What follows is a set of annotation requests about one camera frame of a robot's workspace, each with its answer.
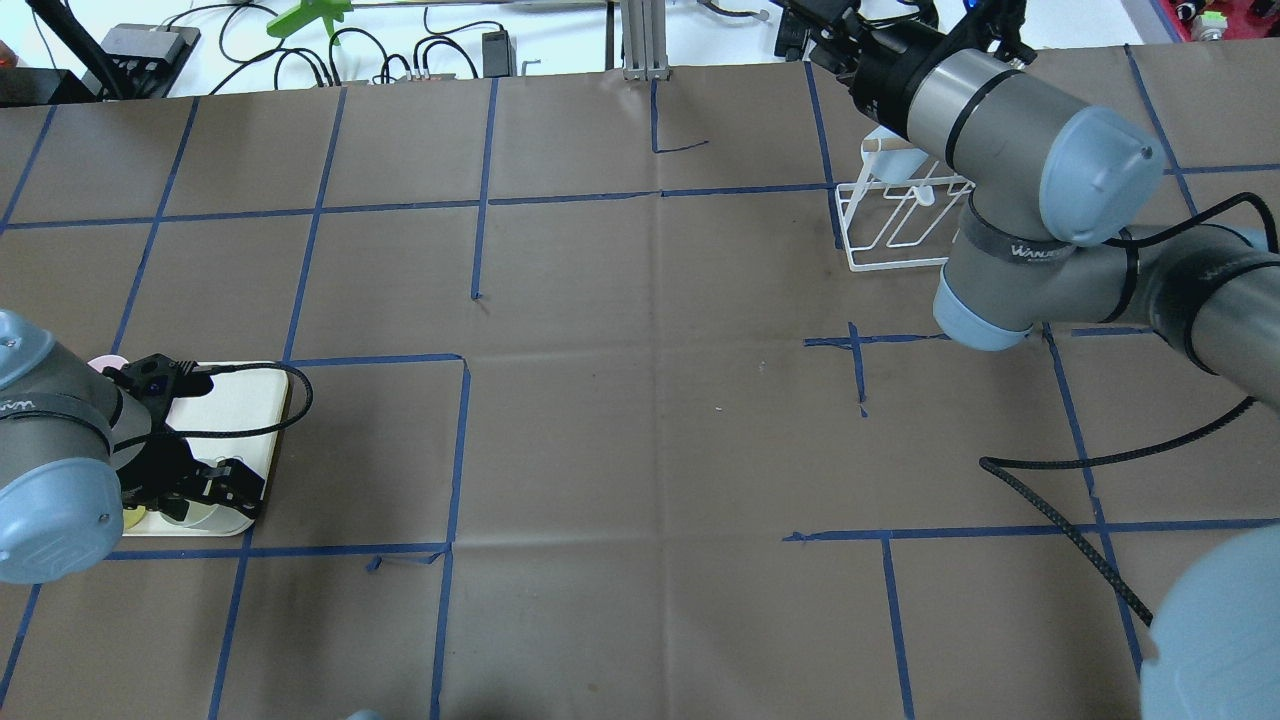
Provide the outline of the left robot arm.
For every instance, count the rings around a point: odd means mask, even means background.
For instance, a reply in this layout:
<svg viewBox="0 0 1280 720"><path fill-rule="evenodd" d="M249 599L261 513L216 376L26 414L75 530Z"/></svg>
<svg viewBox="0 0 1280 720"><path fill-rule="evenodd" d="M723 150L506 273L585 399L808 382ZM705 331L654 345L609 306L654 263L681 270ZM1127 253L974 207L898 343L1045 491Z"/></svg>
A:
<svg viewBox="0 0 1280 720"><path fill-rule="evenodd" d="M125 511L182 521L193 505L255 519L265 477L239 459L198 460L177 430L178 398L210 395L229 366L155 354L99 372L55 336L3 311L1 578L32 585L102 561Z"/></svg>

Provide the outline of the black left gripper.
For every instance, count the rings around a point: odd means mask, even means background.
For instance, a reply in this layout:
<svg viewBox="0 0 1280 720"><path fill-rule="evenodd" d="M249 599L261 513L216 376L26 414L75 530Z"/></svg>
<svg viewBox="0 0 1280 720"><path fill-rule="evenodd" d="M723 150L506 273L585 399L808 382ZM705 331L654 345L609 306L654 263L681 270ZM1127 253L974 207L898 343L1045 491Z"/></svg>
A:
<svg viewBox="0 0 1280 720"><path fill-rule="evenodd" d="M160 425L160 436L127 447L132 459L118 469L122 503L166 516L186 516L192 503L230 509L257 520L265 509L268 479L237 457L214 465L195 459L186 438Z"/></svg>

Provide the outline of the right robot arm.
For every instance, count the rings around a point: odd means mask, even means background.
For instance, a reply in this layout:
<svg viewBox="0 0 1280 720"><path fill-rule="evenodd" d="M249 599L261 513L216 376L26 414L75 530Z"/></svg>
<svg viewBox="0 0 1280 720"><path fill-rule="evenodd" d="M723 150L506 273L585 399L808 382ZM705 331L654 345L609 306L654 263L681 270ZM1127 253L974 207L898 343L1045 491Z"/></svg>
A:
<svg viewBox="0 0 1280 720"><path fill-rule="evenodd" d="M1023 1L972 1L950 32L928 1L868 19L856 1L787 1L815 61L856 109L973 186L940 270L933 314L952 341L1001 351L1042 322L1140 322L1245 397L1175 439L1093 457L1126 462L1189 445L1257 404L1277 407L1277 223L1243 192L1164 229L1133 228L1166 164L1152 133L1029 76ZM1149 628L1144 719L1277 716L1277 527L1193 564L1151 611L1057 509L982 457L1053 523Z"/></svg>

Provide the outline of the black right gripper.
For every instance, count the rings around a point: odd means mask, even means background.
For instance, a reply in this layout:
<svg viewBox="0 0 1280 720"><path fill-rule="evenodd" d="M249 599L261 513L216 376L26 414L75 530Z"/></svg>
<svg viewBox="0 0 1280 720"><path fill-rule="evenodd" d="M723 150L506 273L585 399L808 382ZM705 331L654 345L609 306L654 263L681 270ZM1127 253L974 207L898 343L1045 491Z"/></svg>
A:
<svg viewBox="0 0 1280 720"><path fill-rule="evenodd" d="M861 111L906 111L940 63L945 33L932 1L905 1L900 15L872 19L860 1L782 1L809 31L812 61L849 88Z"/></svg>

